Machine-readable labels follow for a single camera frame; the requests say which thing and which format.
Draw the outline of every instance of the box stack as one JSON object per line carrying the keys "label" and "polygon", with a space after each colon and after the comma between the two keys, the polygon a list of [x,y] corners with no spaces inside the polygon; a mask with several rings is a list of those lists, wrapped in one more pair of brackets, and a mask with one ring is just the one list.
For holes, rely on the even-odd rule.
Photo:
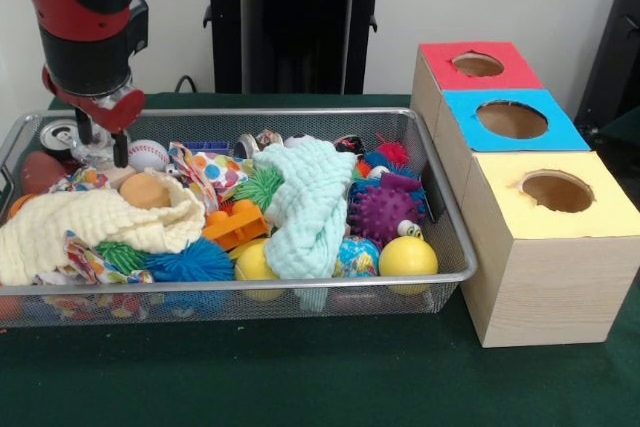
{"label": "box stack", "polygon": [[602,342],[640,265],[640,213],[510,43],[426,44],[422,114],[480,260],[484,347]]}

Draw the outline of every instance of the purple spiky ball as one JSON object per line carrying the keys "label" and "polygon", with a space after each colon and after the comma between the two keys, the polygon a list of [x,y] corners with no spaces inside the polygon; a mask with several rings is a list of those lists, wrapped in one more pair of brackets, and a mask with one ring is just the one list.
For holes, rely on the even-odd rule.
{"label": "purple spiky ball", "polygon": [[375,243],[379,249],[398,237],[398,224],[403,220],[418,222],[419,202],[401,189],[367,187],[351,204],[349,224],[352,234]]}

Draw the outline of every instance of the wire basket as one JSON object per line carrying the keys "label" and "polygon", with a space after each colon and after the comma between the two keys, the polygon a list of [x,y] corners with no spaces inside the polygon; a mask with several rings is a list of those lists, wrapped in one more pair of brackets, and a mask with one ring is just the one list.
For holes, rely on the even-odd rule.
{"label": "wire basket", "polygon": [[[38,113],[14,125],[0,150],[0,159],[4,159],[4,185],[0,186],[3,219],[8,207],[22,195],[20,166],[28,153],[40,149],[40,129],[65,117],[72,118],[73,114]],[[299,133],[321,139],[358,135],[369,147],[378,144],[376,134],[401,142],[409,152],[409,167],[423,175],[434,212],[434,218],[425,220],[422,227],[438,256],[439,273],[357,279],[2,287],[0,326],[435,313],[458,283],[473,275],[476,257],[469,234],[422,118],[411,110],[148,110],[129,133],[133,139],[153,139],[168,145],[175,140],[234,140],[265,128],[284,138]]]}

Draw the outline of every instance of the white wall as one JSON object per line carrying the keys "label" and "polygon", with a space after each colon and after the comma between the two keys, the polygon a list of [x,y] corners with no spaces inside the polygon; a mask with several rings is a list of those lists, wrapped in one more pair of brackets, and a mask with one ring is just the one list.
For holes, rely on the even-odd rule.
{"label": "white wall", "polygon": [[[213,89],[209,0],[147,0],[150,46],[132,62],[147,92],[172,90],[182,74]],[[511,40],[570,112],[578,107],[612,0],[378,0],[365,89],[408,93],[417,44]],[[28,0],[0,0],[0,136],[21,113],[42,110],[42,47]]]}

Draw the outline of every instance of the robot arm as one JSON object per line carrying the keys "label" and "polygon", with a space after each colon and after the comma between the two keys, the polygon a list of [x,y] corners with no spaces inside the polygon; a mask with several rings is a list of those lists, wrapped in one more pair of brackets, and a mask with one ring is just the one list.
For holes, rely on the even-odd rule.
{"label": "robot arm", "polygon": [[144,106],[131,85],[129,57],[147,46],[148,6],[144,0],[32,0],[46,65],[44,84],[76,107],[84,142],[91,139],[90,116],[116,139],[115,160],[126,165],[124,129]]}

